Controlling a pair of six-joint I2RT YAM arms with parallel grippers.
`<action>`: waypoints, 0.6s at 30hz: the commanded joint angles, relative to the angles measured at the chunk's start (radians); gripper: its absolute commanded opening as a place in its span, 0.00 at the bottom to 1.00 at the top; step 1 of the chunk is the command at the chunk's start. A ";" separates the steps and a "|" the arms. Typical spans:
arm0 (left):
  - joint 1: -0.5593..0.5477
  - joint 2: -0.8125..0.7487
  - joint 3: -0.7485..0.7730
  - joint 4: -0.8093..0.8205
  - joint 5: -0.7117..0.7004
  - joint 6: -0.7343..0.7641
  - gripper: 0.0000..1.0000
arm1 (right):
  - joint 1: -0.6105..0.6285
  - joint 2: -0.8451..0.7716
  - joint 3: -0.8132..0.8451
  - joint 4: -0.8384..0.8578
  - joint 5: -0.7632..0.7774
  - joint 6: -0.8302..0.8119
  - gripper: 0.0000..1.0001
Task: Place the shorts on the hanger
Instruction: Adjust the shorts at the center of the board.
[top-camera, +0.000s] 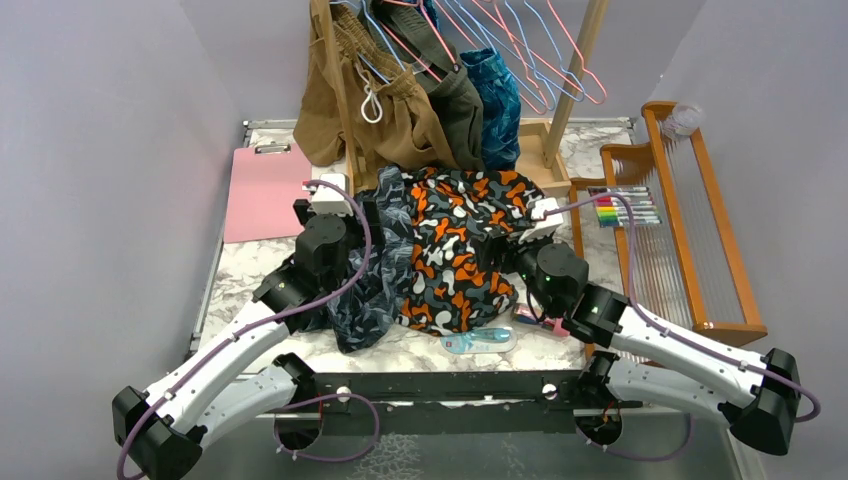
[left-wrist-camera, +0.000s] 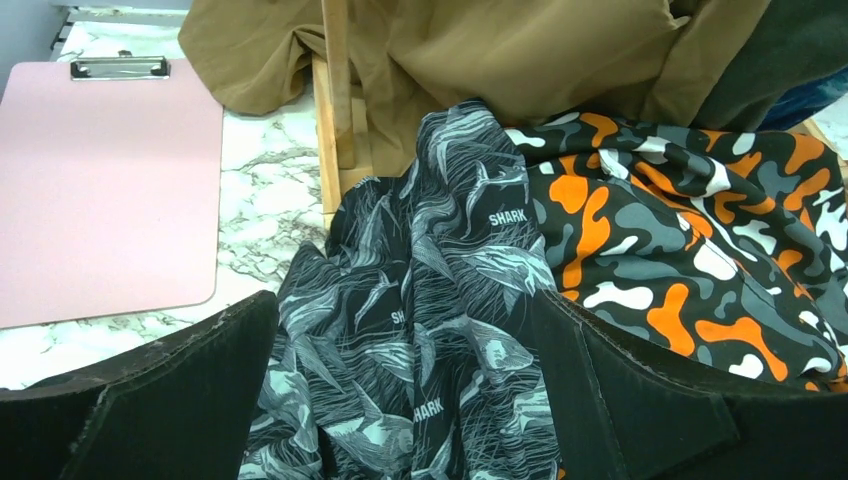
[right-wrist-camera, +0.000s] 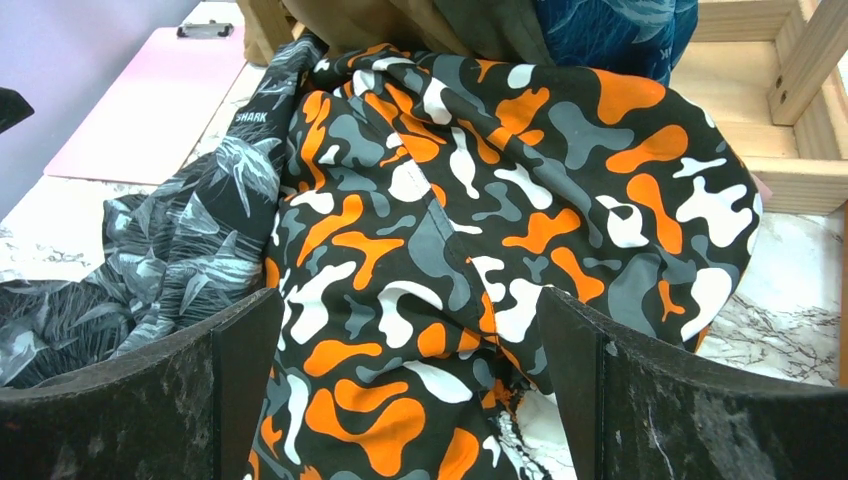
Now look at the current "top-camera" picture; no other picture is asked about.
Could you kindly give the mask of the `orange camouflage shorts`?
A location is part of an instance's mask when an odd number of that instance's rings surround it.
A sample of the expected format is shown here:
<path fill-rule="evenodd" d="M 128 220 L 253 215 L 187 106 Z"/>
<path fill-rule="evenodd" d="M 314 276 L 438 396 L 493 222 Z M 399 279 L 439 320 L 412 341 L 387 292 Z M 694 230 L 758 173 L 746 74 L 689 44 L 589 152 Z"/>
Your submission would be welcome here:
<path fill-rule="evenodd" d="M 516 171 L 427 167 L 402 175 L 411 198 L 412 279 L 398 321 L 446 336 L 480 328 L 512 307 L 515 286 L 482 266 L 475 244 L 529 229 L 542 190 Z"/>

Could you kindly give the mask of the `dark leaf print shorts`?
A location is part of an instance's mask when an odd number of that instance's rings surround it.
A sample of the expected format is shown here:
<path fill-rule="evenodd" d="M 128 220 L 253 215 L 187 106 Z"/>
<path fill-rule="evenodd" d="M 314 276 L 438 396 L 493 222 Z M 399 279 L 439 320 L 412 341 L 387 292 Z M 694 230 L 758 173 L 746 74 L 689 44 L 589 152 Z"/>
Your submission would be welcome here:
<path fill-rule="evenodd" d="M 375 203 L 383 243 L 372 247 L 356 285 L 327 307 L 337 346 L 345 354 L 374 346 L 398 322 L 413 277 L 412 196 L 402 170 L 382 168 L 377 187 L 356 199 Z"/>

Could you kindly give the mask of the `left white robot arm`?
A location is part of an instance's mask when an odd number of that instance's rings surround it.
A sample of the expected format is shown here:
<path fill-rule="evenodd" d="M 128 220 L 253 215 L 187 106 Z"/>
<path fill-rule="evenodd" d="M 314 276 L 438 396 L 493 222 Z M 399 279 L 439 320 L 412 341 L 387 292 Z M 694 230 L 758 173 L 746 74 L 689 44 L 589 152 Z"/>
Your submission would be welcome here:
<path fill-rule="evenodd" d="M 313 370 L 299 356 L 278 356 L 247 380 L 239 375 L 263 353 L 302 331 L 326 305 L 365 273 L 348 276 L 349 253 L 383 242 L 374 202 L 351 200 L 349 215 L 319 213 L 298 200 L 304 219 L 295 252 L 268 274 L 241 316 L 183 365 L 144 389 L 125 387 L 112 400 L 114 435 L 121 447 L 117 476 L 132 460 L 139 478 L 181 479 L 203 451 L 259 414 L 289 410 L 317 429 L 322 396 Z"/>

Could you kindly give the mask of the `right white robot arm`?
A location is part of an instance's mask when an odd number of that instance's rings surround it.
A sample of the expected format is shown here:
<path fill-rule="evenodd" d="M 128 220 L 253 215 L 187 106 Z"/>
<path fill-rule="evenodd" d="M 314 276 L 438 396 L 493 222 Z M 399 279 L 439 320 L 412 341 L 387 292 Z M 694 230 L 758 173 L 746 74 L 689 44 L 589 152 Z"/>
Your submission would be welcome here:
<path fill-rule="evenodd" d="M 576 383 L 585 404 L 665 406 L 709 418 L 761 453 L 788 453 L 801 403 L 790 353 L 760 354 L 670 323 L 590 281 L 588 262 L 564 243 L 487 234 L 472 245 L 483 269 L 518 274 L 544 314 L 598 346 Z"/>

